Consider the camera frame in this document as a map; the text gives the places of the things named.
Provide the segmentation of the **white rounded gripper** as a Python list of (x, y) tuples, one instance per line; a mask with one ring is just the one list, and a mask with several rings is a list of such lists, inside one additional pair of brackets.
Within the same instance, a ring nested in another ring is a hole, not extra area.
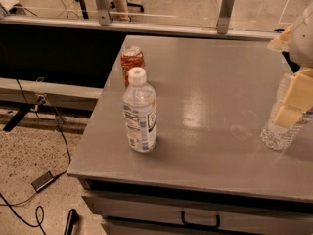
[(268, 43), (267, 48), (275, 52), (290, 50), (290, 59), (303, 66), (291, 77), (273, 119), (274, 124), (291, 128), (313, 107), (313, 2), (295, 20), (292, 28), (287, 27)]

